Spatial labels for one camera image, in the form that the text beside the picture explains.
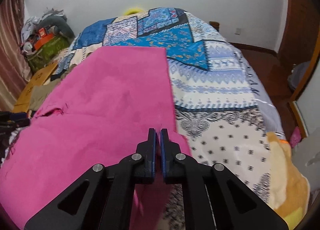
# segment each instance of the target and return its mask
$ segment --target electrical outlet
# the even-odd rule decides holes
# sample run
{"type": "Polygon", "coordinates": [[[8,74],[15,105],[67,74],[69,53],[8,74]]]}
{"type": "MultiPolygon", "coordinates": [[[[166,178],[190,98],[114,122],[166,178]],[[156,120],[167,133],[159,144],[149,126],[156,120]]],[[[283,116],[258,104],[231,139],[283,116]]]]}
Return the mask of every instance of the electrical outlet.
{"type": "Polygon", "coordinates": [[[241,34],[241,28],[236,28],[235,34],[240,35],[241,34]]]}

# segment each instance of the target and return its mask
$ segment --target wooden floor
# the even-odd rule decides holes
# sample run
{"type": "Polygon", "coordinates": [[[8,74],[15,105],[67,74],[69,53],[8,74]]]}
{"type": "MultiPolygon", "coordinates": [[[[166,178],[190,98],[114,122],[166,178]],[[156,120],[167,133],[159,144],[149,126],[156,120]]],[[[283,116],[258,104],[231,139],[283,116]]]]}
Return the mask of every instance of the wooden floor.
{"type": "Polygon", "coordinates": [[[284,134],[287,140],[296,127],[294,115],[289,107],[292,95],[287,83],[288,73],[280,65],[279,60],[271,54],[241,49],[277,108],[284,134]]]}

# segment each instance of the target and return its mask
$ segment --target wooden door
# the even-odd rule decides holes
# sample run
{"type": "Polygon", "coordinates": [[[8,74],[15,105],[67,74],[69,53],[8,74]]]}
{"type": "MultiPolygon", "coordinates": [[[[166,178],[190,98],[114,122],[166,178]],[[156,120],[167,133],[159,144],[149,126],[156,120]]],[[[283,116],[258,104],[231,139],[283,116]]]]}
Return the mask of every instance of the wooden door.
{"type": "Polygon", "coordinates": [[[288,0],[286,27],[278,54],[287,71],[293,64],[311,60],[319,22],[320,14],[311,0],[288,0]]]}

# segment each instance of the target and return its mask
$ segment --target pink cloth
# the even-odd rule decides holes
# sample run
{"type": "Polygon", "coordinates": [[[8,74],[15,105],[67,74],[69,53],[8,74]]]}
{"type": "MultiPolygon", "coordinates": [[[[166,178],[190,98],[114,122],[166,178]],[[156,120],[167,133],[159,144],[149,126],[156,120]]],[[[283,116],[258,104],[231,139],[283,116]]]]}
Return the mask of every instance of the pink cloth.
{"type": "MultiPolygon", "coordinates": [[[[191,156],[187,139],[181,134],[168,131],[169,139],[180,145],[180,150],[191,156]]],[[[162,215],[164,205],[168,201],[168,197],[172,185],[166,185],[163,181],[161,172],[161,159],[156,160],[156,178],[152,185],[145,185],[142,197],[140,198],[142,206],[139,206],[140,213],[135,217],[132,230],[154,230],[155,225],[162,215]]]]}
{"type": "MultiPolygon", "coordinates": [[[[151,127],[176,128],[165,49],[99,48],[53,90],[21,132],[0,169],[0,203],[23,229],[92,165],[110,166],[134,153],[151,127]]],[[[146,218],[146,210],[136,212],[141,211],[146,218]]]]}
{"type": "Polygon", "coordinates": [[[290,137],[290,146],[291,148],[294,148],[298,143],[301,142],[302,136],[300,133],[300,129],[298,126],[295,127],[295,129],[293,130],[293,133],[290,137]]]}

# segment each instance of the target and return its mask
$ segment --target brown curtain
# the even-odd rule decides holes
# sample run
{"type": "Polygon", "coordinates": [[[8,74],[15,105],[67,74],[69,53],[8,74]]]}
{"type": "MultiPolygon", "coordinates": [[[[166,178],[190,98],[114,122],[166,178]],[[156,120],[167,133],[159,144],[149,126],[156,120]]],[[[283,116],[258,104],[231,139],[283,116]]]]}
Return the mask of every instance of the brown curtain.
{"type": "Polygon", "coordinates": [[[24,0],[4,0],[0,5],[0,110],[11,111],[30,80],[30,68],[20,54],[24,0]]]}

